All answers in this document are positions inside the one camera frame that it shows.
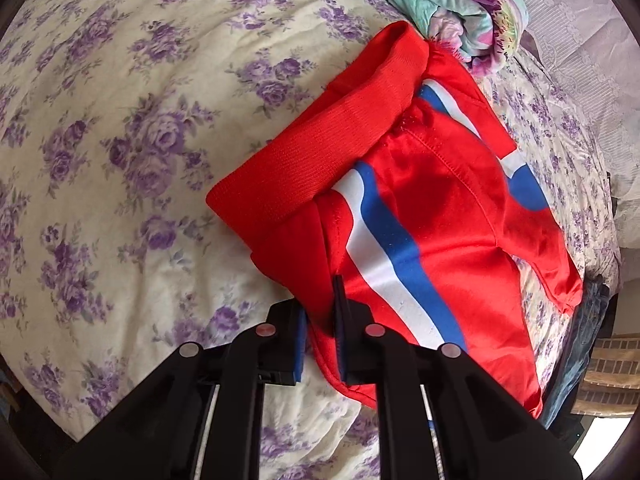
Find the red pants with blue-white stripe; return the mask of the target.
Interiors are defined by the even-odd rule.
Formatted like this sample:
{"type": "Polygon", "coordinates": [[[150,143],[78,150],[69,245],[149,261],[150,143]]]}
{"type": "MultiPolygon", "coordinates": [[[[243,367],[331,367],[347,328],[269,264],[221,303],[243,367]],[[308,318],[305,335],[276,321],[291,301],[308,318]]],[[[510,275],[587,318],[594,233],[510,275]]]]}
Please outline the red pants with blue-white stripe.
{"type": "Polygon", "coordinates": [[[447,51],[406,22],[382,29],[273,141],[207,194],[256,268],[305,308],[339,393],[332,281],[413,344],[461,347],[530,414],[542,410],[518,260],[558,311],[582,278],[532,170],[447,51]]]}

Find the beige checkered curtain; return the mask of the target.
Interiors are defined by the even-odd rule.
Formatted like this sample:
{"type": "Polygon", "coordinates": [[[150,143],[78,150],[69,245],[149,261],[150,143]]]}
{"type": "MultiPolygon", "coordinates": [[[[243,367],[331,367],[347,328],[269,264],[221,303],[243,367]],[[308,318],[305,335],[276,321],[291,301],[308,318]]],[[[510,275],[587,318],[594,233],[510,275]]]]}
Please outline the beige checkered curtain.
{"type": "Polygon", "coordinates": [[[639,405],[639,335],[598,338],[579,383],[572,413],[631,417],[639,405]]]}

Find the blue denim jeans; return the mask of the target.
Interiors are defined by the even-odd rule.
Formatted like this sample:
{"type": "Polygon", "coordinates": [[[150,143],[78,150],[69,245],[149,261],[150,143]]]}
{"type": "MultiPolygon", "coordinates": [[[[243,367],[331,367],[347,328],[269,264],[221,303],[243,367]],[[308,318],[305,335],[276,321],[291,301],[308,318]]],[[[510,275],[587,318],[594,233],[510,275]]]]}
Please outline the blue denim jeans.
{"type": "Polygon", "coordinates": [[[559,361],[542,397],[544,408],[538,420],[544,428],[552,425],[585,373],[591,349],[608,310],[608,300],[610,289],[602,275],[585,280],[582,301],[570,319],[559,361]]]}

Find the purple floral bed sheet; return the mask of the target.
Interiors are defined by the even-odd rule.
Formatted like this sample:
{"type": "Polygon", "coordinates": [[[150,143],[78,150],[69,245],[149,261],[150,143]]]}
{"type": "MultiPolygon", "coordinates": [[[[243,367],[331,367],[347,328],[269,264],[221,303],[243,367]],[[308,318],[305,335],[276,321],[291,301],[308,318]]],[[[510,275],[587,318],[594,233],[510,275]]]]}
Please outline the purple floral bed sheet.
{"type": "MultiPolygon", "coordinates": [[[[1,353],[65,437],[284,298],[206,193],[398,20],[387,0],[25,0],[1,40],[1,353]]],[[[616,287],[580,110],[521,43],[477,79],[580,274],[616,287]]]]}

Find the folded colourful floral quilt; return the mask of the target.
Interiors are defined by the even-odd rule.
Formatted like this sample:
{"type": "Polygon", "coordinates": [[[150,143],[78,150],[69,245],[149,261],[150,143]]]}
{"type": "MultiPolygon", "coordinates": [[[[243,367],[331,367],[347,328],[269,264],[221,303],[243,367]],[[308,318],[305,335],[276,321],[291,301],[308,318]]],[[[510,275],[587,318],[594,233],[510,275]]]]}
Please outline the folded colourful floral quilt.
{"type": "Polygon", "coordinates": [[[387,0],[426,38],[453,53],[470,73],[498,73],[528,24],[524,0],[387,0]]]}

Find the white lace headboard cover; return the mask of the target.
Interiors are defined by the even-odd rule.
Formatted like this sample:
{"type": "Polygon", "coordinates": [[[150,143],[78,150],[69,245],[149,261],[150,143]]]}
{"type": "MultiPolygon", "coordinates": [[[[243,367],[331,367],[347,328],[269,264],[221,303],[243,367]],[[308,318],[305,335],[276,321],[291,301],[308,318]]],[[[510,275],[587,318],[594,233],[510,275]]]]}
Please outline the white lace headboard cover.
{"type": "Polygon", "coordinates": [[[623,248],[639,247],[639,46],[612,0],[524,0],[544,67],[584,111],[618,200],[623,248]]]}

